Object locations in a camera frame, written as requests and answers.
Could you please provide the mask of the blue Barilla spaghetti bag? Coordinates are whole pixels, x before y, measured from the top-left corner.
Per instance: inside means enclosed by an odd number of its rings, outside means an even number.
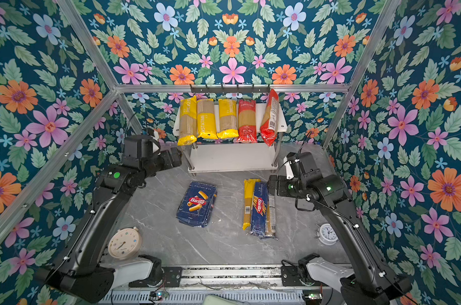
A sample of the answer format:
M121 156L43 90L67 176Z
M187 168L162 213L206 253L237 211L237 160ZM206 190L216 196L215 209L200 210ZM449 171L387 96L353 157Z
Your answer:
M265 182L256 182L251 206L250 233L259 238L266 237L267 211L268 211L268 187Z

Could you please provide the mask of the clear spaghetti bag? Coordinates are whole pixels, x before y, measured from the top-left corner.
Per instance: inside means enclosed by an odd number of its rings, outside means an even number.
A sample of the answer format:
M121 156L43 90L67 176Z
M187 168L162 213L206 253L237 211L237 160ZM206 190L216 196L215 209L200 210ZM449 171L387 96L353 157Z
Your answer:
M268 208L265 237L276 237L276 188L274 186L270 186L268 188Z

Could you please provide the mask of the yellow Pastatime spaghetti bag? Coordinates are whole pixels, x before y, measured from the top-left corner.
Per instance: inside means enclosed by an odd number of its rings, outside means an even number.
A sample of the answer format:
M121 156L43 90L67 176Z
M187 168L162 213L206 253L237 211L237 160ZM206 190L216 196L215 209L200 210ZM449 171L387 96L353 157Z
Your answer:
M216 121L213 99L201 99L197 101L197 131L198 137L216 140Z

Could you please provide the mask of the red-ended spaghetti bag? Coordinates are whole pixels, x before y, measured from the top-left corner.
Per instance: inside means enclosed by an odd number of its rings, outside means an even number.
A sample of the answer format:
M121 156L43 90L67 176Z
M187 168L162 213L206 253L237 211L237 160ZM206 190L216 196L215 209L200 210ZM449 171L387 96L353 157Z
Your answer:
M279 97L275 90L271 90L268 95L265 112L260 126L260 133L263 142L269 147L274 144L277 137L278 115Z

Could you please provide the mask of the blue Barilla pasta bag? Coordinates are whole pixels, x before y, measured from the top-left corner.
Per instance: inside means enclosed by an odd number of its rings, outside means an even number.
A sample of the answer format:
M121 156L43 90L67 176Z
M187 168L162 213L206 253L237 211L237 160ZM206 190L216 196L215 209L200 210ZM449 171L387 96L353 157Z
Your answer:
M191 227L206 227L217 197L215 185L193 181L178 207L176 218Z

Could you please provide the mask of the red Barilla spaghetti bag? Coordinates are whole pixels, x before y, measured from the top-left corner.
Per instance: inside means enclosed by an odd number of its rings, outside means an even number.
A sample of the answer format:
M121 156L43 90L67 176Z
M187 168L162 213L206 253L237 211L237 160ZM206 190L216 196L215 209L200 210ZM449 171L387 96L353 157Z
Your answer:
M240 100L238 107L238 134L240 143L257 143L256 102Z

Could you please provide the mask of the yellow wholewheat spaghetti bag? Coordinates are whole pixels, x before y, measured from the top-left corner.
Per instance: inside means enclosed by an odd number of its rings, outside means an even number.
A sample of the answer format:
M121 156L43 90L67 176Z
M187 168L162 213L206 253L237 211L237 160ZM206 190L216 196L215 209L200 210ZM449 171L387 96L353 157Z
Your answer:
M237 103L231 99L220 99L219 106L219 139L232 139L239 136L237 128Z

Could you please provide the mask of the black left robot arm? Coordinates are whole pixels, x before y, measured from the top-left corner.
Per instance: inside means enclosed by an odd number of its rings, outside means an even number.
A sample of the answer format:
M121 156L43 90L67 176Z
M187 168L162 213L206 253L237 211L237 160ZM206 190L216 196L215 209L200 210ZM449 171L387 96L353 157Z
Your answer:
M119 216L138 188L157 172L182 164L175 147L162 150L151 135L133 135L124 141L119 165L106 167L97 179L92 204L65 248L34 278L88 303L101 301L112 289L131 282L159 285L164 276L161 260L140 255L127 262L102 264L101 258Z

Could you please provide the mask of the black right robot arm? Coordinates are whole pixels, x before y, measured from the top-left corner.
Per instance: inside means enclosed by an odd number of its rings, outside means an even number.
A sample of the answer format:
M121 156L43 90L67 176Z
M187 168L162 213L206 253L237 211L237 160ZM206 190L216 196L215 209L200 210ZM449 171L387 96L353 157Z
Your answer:
M310 152L290 152L286 175L272 175L269 186L278 196L305 200L331 226L351 263L347 269L318 254L300 259L295 267L302 283L320 282L337 291L344 304L396 304L412 289L405 274L397 274L376 248L357 217L352 196L338 175L324 176Z

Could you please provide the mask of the white two-tier shelf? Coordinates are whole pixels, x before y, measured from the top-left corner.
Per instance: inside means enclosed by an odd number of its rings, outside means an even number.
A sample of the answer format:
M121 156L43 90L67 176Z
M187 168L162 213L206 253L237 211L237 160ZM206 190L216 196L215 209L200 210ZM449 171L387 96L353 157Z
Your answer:
M254 144L192 144L180 146L188 171L193 174L206 172L241 172L276 170L282 138L288 126L282 109L278 112L277 140L273 146Z

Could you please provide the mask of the white alarm clock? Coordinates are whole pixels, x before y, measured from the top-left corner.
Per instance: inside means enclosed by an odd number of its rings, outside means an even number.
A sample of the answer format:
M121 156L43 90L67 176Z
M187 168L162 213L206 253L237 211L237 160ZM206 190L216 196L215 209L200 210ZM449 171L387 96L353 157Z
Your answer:
M323 245L332 246L338 242L338 236L330 223L319 226L317 237Z

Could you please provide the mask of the beige round clock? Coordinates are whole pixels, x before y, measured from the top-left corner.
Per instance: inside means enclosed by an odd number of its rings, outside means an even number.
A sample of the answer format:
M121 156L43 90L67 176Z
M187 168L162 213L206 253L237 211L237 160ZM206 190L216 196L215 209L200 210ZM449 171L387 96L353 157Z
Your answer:
M142 236L136 227L118 230L108 243L109 255L118 260L131 259L142 246Z

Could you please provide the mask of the metal hook rail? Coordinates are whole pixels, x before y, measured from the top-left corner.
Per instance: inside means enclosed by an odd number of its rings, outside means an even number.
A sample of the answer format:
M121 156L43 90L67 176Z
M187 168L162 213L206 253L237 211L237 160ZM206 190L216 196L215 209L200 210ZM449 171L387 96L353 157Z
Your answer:
M268 94L270 85L191 85L190 91L195 94Z

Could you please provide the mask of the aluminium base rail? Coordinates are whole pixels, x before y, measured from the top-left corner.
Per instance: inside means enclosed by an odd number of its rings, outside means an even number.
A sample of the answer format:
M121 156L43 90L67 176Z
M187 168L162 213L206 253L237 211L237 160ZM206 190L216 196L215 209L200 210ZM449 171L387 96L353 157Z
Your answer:
M204 304L216 296L234 304L344 304L325 283L302 279L292 264L163 267L162 280L138 280L110 291L101 304Z

